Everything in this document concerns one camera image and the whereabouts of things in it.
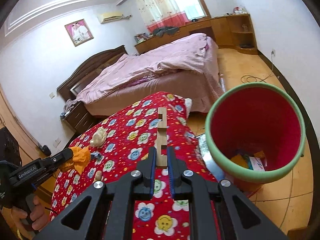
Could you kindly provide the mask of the person's left hand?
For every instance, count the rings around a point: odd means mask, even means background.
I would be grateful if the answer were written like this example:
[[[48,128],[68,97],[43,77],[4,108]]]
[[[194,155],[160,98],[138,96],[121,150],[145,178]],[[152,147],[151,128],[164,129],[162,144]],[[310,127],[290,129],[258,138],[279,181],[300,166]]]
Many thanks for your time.
[[[45,208],[40,202],[38,196],[35,196],[33,198],[33,205],[34,208],[32,209],[30,214],[15,206],[13,206],[11,209],[11,217],[20,233],[27,232],[26,225],[22,223],[23,219],[30,218],[32,221],[32,229],[37,231],[41,231],[49,223],[49,217],[47,216]]]

